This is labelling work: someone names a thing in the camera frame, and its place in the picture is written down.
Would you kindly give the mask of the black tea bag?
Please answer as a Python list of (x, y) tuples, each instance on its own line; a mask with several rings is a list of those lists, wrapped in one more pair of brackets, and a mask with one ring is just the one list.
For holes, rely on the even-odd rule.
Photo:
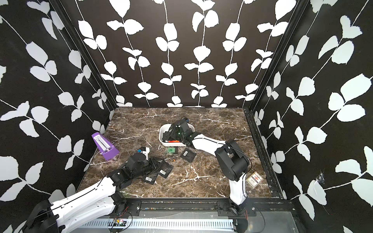
[(197, 153), (193, 152), (192, 150), (185, 148), (184, 151), (181, 153), (180, 157), (189, 163), (192, 163), (194, 158), (196, 157)]
[(160, 167), (158, 169), (158, 174), (163, 177), (164, 179), (167, 179), (170, 173), (172, 172), (174, 166), (167, 163), (166, 161), (162, 161), (160, 164)]
[(158, 177), (158, 173), (157, 172), (152, 172), (150, 174), (144, 175), (143, 178), (142, 178), (142, 181), (145, 182), (145, 183), (149, 183), (151, 185), (154, 185), (157, 177)]

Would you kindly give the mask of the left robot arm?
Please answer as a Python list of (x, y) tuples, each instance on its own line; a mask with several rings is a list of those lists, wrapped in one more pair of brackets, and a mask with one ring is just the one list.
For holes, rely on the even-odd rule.
[(161, 163), (161, 158), (137, 151), (126, 163), (90, 187), (59, 201), (38, 203), (21, 230), (24, 233), (70, 233), (99, 217), (124, 212), (126, 199), (121, 190), (134, 179), (156, 171)]

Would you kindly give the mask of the white storage box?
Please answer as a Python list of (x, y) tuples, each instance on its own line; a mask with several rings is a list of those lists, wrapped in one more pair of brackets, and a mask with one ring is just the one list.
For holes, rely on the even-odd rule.
[[(174, 129), (171, 128), (172, 124), (164, 124), (161, 126), (159, 130), (159, 141), (165, 147), (188, 147), (190, 143), (185, 144), (185, 139), (181, 138), (182, 135), (182, 128), (175, 127)], [(182, 144), (176, 143), (172, 145), (172, 143), (166, 143), (166, 141), (170, 140), (179, 140)]]

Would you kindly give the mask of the white perforated strip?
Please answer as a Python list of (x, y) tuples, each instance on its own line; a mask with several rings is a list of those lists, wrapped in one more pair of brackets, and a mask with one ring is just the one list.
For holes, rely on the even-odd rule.
[(106, 230), (126, 230), (126, 229), (161, 229), (161, 230), (217, 230), (228, 231), (235, 230), (233, 220), (231, 219), (155, 219), (138, 218), (129, 219), (125, 228), (109, 228), (108, 219), (97, 219), (90, 221), (80, 229), (106, 229)]

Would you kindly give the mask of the purple metronome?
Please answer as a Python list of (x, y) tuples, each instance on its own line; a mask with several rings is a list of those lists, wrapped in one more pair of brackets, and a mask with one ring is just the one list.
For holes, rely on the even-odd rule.
[(101, 133), (94, 133), (92, 138), (106, 161), (109, 161), (119, 155), (119, 150)]

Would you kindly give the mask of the small circuit board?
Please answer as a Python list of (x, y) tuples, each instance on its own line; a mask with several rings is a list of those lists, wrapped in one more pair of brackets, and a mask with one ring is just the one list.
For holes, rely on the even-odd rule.
[(125, 228), (129, 223), (127, 218), (113, 218), (108, 222), (109, 228)]

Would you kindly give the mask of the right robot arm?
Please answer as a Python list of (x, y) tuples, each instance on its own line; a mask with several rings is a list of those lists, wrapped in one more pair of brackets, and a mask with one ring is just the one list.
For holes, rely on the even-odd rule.
[(164, 146), (178, 143), (215, 156), (224, 176), (229, 180), (231, 212), (236, 216), (245, 212), (249, 204), (245, 182), (252, 163), (235, 140), (221, 141), (195, 132), (186, 117), (161, 126), (159, 140)]

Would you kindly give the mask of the small white box by wall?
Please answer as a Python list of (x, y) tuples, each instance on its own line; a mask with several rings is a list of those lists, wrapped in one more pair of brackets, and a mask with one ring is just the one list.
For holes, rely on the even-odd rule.
[(255, 171), (246, 181), (252, 189), (255, 189), (263, 181), (263, 177)]

